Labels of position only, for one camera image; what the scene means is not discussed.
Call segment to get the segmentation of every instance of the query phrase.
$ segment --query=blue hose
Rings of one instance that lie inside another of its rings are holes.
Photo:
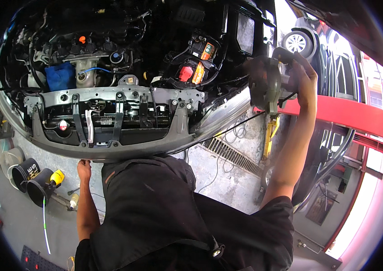
[[[86,71],[79,72],[78,74],[86,73],[86,72],[89,72],[91,70],[102,70],[102,71],[105,71],[105,72],[111,72],[111,71],[109,71],[107,69],[104,69],[104,68],[97,68],[97,67],[95,67],[95,68],[87,69]]]

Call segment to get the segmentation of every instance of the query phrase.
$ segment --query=yellow spray nozzle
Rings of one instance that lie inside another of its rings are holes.
[[[52,176],[50,176],[50,182],[55,182],[56,185],[59,185],[62,183],[62,181],[64,181],[64,177],[64,173],[62,173],[60,170],[57,170],[52,174]]]

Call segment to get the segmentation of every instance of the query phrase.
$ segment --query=wheel rim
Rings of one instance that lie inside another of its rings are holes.
[[[271,179],[271,174],[272,174],[272,171],[273,171],[274,167],[270,167],[268,170],[267,170],[267,173],[265,174],[265,183],[268,184],[270,183],[270,179]]]
[[[301,52],[306,48],[306,39],[302,35],[292,34],[286,39],[285,46],[290,52]]]

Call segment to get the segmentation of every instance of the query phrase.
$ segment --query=black bucket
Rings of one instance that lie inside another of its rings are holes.
[[[56,187],[48,185],[53,171],[48,168],[43,169],[35,178],[27,182],[27,191],[30,199],[39,207],[43,207],[43,198],[48,199],[52,196]]]
[[[40,172],[37,162],[33,158],[28,158],[11,170],[11,176],[16,187],[26,193],[27,181],[37,176]]]

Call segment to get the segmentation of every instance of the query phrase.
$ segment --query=orange battery label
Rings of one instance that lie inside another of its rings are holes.
[[[212,57],[213,51],[214,51],[214,46],[211,43],[207,42],[207,45],[205,46],[205,49],[202,52],[201,59],[203,60],[210,59]]]
[[[199,62],[198,67],[196,68],[196,71],[194,72],[194,76],[192,79],[192,83],[199,84],[202,81],[202,77],[204,77],[204,65],[202,62]]]

